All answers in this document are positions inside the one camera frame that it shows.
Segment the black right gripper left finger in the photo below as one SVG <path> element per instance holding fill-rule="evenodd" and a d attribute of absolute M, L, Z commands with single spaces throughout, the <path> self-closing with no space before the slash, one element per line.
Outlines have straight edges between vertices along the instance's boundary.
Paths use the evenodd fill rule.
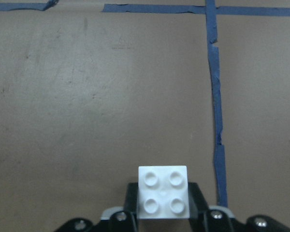
<path fill-rule="evenodd" d="M 130 212 L 135 219 L 137 219 L 138 213 L 138 191 L 137 182 L 128 183 L 123 204 L 123 210 Z"/>

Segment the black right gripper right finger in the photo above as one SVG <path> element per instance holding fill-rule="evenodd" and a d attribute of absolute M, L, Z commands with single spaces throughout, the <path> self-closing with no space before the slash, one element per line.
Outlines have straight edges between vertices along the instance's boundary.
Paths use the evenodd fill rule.
<path fill-rule="evenodd" d="M 199 185 L 188 182 L 189 219 L 199 219 L 209 209 Z"/>

